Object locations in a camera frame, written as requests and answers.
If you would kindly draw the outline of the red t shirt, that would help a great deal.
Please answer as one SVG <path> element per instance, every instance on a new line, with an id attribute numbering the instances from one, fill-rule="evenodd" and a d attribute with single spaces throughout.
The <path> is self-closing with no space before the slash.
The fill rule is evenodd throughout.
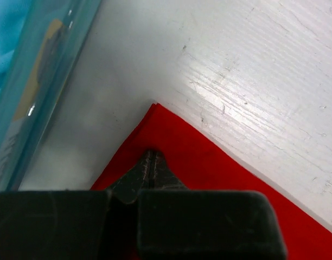
<path id="1" fill-rule="evenodd" d="M 160 104 L 151 105 L 92 189 L 113 184 L 149 148 L 161 151 L 171 171 L 191 189 L 255 190 L 266 195 L 277 214 L 289 259 L 332 259 L 329 230 Z"/>

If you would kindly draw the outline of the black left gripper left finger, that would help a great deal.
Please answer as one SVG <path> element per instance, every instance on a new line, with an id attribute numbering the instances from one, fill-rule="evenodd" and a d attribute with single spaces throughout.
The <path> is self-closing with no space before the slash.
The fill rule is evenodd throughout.
<path id="1" fill-rule="evenodd" d="M 0 259 L 137 259 L 137 194 L 154 161 L 146 151 L 102 191 L 0 192 Z"/>

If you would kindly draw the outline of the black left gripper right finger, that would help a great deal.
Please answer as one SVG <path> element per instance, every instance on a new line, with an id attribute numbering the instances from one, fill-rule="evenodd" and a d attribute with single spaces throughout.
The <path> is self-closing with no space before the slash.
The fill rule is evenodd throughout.
<path id="1" fill-rule="evenodd" d="M 256 191 L 189 190 L 147 151 L 137 196 L 141 259 L 286 259 L 277 217 Z"/>

